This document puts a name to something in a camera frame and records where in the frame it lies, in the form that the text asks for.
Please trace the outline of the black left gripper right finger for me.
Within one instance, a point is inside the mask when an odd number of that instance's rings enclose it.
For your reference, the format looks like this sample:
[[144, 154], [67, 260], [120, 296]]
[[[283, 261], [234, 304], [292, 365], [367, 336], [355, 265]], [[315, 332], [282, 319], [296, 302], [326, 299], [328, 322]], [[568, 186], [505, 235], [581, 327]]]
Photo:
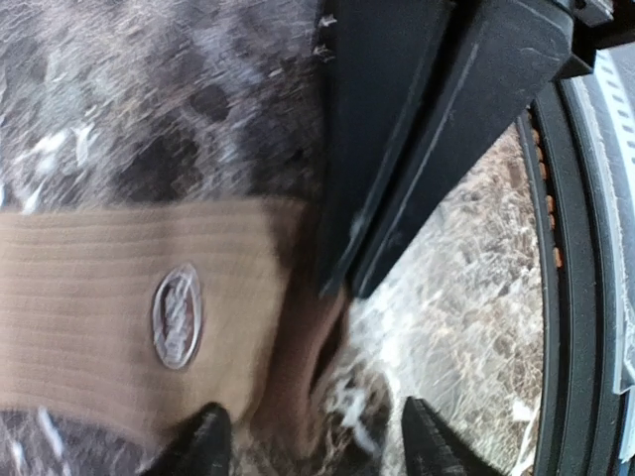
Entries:
[[423, 399], [406, 399], [401, 428], [408, 476], [501, 475]]

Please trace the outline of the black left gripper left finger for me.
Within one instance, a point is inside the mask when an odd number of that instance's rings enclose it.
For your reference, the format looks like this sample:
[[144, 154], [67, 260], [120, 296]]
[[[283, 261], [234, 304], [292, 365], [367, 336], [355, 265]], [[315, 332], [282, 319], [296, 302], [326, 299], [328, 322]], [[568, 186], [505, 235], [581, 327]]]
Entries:
[[228, 476], [231, 456], [229, 414], [223, 406], [209, 403], [186, 421], [143, 475]]

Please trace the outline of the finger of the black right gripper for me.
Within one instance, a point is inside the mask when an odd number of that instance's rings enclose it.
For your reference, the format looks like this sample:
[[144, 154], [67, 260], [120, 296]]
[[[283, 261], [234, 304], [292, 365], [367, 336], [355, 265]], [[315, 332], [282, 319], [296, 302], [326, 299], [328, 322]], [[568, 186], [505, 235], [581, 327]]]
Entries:
[[454, 1], [327, 1], [327, 165], [316, 281], [336, 294], [420, 107]]

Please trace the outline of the brown sock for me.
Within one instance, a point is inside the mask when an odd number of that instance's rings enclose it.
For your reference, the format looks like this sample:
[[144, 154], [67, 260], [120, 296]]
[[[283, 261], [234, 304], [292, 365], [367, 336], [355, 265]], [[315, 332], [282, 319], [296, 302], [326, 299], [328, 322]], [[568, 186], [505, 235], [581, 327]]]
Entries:
[[1, 216], [1, 405], [145, 443], [205, 404], [311, 455], [346, 291], [314, 282], [318, 210], [286, 198]]

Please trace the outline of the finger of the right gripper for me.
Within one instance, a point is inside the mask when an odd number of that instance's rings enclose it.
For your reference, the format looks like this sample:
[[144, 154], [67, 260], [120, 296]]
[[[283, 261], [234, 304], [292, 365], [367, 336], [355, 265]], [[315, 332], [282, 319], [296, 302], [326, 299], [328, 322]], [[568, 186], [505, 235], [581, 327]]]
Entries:
[[466, 6], [355, 266], [359, 298], [372, 295], [436, 206], [571, 55], [572, 1]]

